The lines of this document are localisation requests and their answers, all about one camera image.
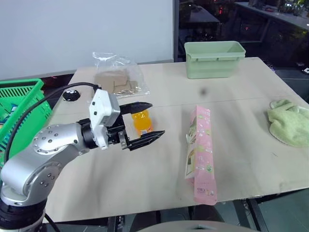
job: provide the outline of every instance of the green basket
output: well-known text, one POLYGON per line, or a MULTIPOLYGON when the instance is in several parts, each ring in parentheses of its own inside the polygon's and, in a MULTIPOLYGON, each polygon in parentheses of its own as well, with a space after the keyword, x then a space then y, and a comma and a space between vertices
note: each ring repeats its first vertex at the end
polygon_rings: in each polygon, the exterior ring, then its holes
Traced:
MULTIPOLYGON (((4 151, 12 130, 21 115, 44 97, 40 79, 0 82, 0 121, 7 118, 0 129, 0 166, 3 166, 4 151)), ((12 143, 10 157, 25 149, 35 134, 44 126, 52 110, 45 101, 24 119, 12 143)))
POLYGON ((246 50, 236 41, 184 44, 189 79, 229 77, 246 50))

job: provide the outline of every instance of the pink package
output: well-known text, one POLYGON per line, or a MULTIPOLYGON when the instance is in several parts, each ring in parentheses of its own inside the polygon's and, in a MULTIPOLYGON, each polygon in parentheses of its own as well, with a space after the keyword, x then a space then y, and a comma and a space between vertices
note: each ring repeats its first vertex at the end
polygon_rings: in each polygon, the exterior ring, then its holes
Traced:
POLYGON ((211 111, 197 105, 190 125, 185 179, 194 184, 197 203, 215 205, 217 186, 213 170, 211 111))

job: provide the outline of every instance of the white wall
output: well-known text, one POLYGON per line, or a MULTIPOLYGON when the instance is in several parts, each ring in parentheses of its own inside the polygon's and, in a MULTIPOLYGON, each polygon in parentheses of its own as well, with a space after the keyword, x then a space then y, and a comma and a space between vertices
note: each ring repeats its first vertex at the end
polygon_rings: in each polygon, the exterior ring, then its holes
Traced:
POLYGON ((93 65, 92 51, 172 59, 173 0, 0 1, 0 79, 93 65))

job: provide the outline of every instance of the orange bottle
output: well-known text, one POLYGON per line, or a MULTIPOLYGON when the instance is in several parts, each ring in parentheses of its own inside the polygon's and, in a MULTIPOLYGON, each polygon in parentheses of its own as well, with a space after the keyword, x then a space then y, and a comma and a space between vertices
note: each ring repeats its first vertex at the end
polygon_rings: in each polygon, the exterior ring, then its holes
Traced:
POLYGON ((149 118, 148 110, 132 114, 131 116, 133 119, 134 127, 140 136, 142 134, 153 131, 153 126, 151 119, 149 118))

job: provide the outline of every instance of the green cloth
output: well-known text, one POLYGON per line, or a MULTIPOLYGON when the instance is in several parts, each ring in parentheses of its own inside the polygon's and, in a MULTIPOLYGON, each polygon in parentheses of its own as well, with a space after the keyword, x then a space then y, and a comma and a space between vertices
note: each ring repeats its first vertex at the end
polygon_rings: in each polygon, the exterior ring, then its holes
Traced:
POLYGON ((270 107, 267 111, 270 133, 287 145, 309 146, 309 109, 285 99, 273 101, 270 107))

